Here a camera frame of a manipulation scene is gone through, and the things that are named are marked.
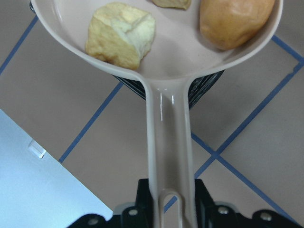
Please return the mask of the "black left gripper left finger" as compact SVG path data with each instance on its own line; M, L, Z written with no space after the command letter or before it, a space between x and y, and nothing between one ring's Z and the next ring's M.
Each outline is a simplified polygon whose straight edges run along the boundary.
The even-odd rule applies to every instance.
M109 220L101 215L86 214L69 225L70 228L152 228L153 202L148 179L138 181L135 204L113 215Z

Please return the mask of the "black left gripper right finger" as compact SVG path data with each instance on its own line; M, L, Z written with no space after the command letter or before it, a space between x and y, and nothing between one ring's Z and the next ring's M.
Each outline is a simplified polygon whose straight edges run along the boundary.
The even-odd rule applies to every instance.
M247 218L232 207L216 204L200 179L195 180L195 203L199 228L301 228L275 211L262 209Z

